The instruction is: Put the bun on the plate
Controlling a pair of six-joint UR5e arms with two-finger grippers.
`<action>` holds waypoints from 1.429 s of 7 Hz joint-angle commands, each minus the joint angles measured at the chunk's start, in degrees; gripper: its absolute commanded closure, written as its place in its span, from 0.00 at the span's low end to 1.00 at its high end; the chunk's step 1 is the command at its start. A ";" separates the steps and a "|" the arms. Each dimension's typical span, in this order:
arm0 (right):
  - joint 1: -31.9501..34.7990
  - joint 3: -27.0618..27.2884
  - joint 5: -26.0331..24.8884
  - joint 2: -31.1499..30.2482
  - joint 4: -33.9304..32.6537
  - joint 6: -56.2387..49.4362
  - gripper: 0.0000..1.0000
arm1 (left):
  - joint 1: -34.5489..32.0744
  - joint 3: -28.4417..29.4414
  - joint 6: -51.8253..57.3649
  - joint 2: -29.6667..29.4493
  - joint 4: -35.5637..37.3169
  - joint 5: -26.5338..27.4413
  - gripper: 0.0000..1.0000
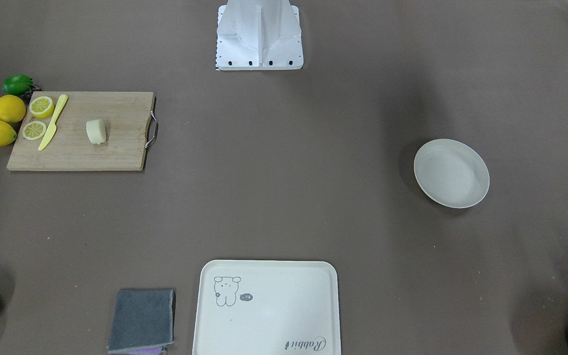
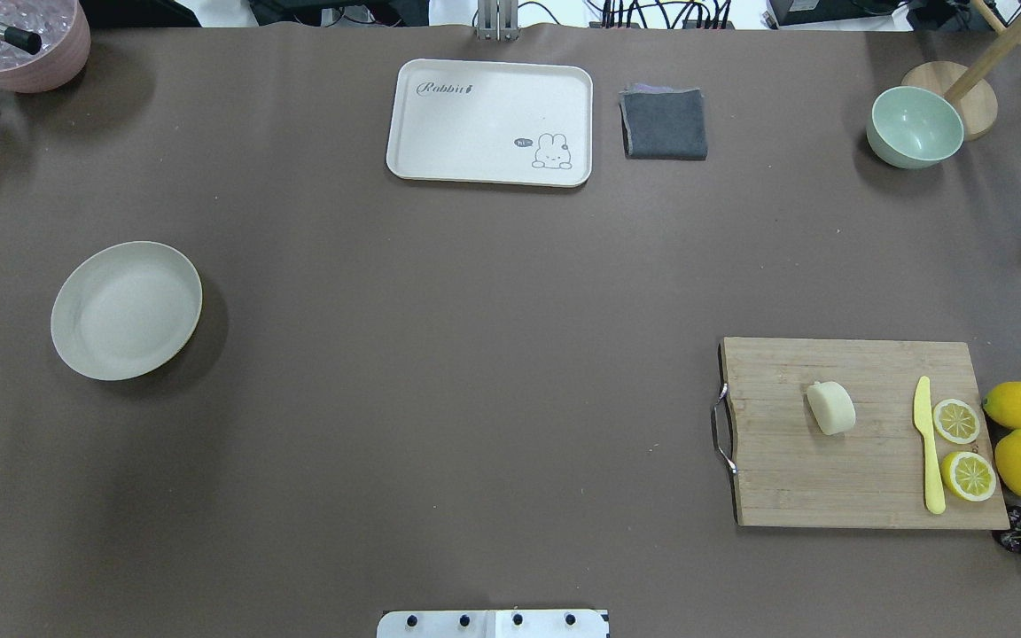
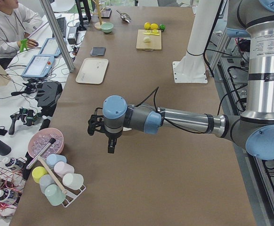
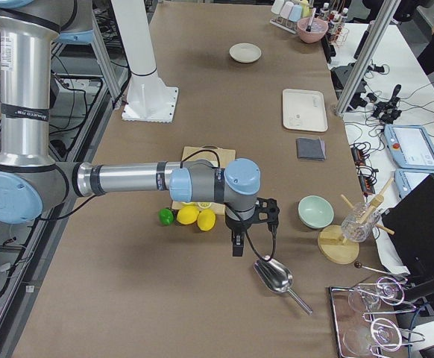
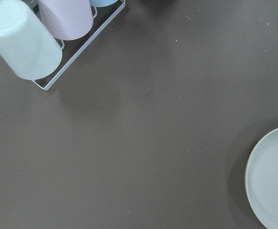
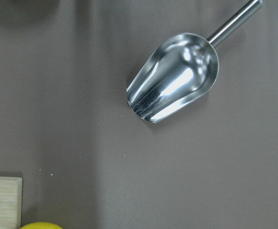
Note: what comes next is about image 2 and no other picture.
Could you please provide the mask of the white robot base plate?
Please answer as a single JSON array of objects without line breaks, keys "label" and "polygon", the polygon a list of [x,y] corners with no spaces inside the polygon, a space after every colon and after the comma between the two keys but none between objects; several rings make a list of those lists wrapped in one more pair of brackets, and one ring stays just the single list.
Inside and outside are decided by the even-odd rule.
[{"label": "white robot base plate", "polygon": [[377,637],[609,637],[607,612],[593,609],[394,611]]}]

